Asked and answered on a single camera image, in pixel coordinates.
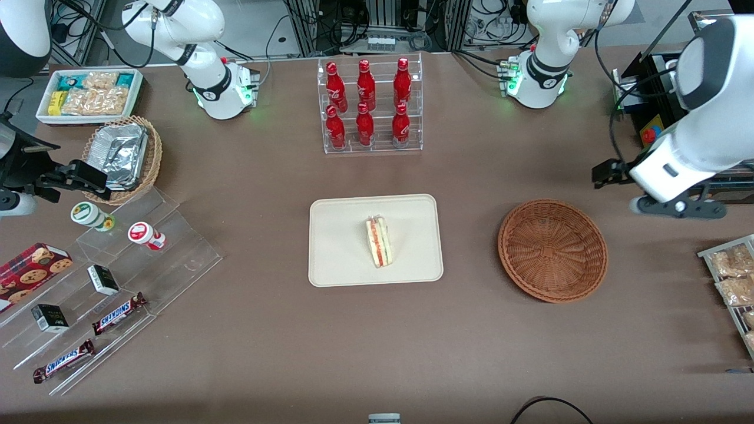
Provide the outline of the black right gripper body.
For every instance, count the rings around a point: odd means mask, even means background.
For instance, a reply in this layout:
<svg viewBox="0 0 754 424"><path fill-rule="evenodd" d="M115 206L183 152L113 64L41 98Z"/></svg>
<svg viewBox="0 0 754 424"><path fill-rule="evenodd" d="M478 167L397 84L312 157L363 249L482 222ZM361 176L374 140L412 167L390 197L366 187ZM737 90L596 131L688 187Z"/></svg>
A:
<svg viewBox="0 0 754 424"><path fill-rule="evenodd" d="M1 117L2 188L35 195L38 179L57 167L49 152L59 150L59 145L38 139L17 128L10 122L11 118L13 115Z"/></svg>

